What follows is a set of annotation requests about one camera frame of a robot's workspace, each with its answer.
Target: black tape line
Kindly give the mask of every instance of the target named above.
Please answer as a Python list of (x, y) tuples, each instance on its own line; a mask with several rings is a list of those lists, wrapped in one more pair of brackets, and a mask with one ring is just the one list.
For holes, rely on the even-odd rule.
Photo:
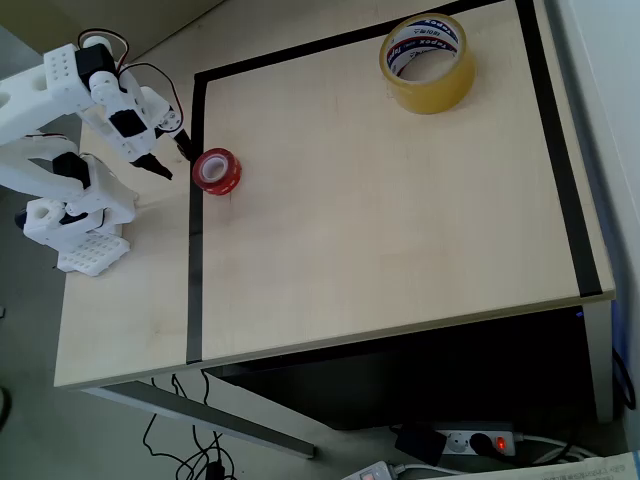
[(378, 23), (377, 25), (372, 25), (370, 27), (360, 28), (358, 30), (353, 30), (352, 32), (341, 33), (339, 35), (334, 35), (333, 37), (322, 38), (320, 40), (303, 43), (302, 45), (297, 45), (295, 47), (278, 50), (277, 52), (267, 53), (259, 57), (248, 58), (239, 62), (230, 63), (229, 65), (205, 70), (203, 72), (196, 73), (196, 79), (211, 82), (213, 80), (231, 77), (233, 75), (238, 75), (239, 73), (249, 72), (269, 65), (275, 65), (277, 63), (287, 62), (296, 58), (306, 57), (307, 55), (313, 55), (314, 53), (344, 47), (345, 45), (350, 45), (352, 43), (371, 40), (372, 38), (387, 35), (399, 23), (402, 23), (415, 15), (422, 15), (425, 13), (455, 15), (456, 13), (462, 13), (467, 10), (473, 10), (474, 8), (484, 7), (485, 5), (491, 5), (501, 1), (504, 0), (458, 0), (440, 7), (425, 10), (424, 12), (415, 13), (402, 18), (396, 18), (395, 20), (389, 20), (388, 22)]
[[(207, 82), (196, 79), (191, 113), (191, 168), (204, 152), (204, 111)], [(202, 189), (189, 176), (189, 284), (187, 364), (202, 361)]]
[(532, 0), (516, 0), (529, 68), (581, 297), (602, 294)]

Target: tape roll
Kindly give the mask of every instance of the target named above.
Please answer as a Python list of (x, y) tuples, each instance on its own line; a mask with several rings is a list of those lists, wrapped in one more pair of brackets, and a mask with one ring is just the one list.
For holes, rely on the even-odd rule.
[(240, 181), (242, 165), (229, 150), (213, 148), (196, 160), (191, 171), (193, 181), (212, 195), (226, 195)]
[[(411, 60), (436, 49), (448, 50), (454, 55), (452, 65), (444, 74), (426, 82), (400, 78)], [(416, 15), (394, 28), (380, 48), (380, 68), (396, 101), (414, 113), (450, 109), (467, 94), (476, 73), (462, 26), (438, 13)]]

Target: table leg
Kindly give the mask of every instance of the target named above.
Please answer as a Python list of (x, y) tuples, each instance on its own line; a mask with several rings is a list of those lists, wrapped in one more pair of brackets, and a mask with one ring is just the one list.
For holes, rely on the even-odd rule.
[(582, 306), (587, 331), (591, 380), (600, 423), (613, 420), (613, 365), (611, 339), (611, 302), (587, 303)]
[(313, 458), (314, 456), (315, 447), (311, 443), (216, 408), (174, 395), (146, 383), (121, 383), (100, 388), (89, 388), (85, 392), (151, 413), (157, 413), (158, 415), (183, 420), (192, 425), (215, 430), (218, 433), (241, 438), (298, 457)]

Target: power adapter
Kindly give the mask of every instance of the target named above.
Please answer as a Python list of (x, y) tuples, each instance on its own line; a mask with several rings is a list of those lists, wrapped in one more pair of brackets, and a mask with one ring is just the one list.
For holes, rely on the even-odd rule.
[(205, 480), (223, 480), (224, 479), (224, 465), (220, 460), (211, 462), (207, 465), (207, 473)]
[(423, 425), (403, 425), (396, 433), (398, 450), (428, 465), (438, 464), (447, 443), (446, 435)]

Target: tape label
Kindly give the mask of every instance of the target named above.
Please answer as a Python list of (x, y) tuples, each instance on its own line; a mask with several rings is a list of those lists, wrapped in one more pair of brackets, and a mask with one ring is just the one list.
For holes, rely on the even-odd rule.
[(426, 18), (407, 25), (389, 42), (386, 59), (391, 73), (400, 76), (407, 64), (418, 55), (435, 49), (450, 51), (454, 56), (460, 49), (455, 28), (440, 18)]

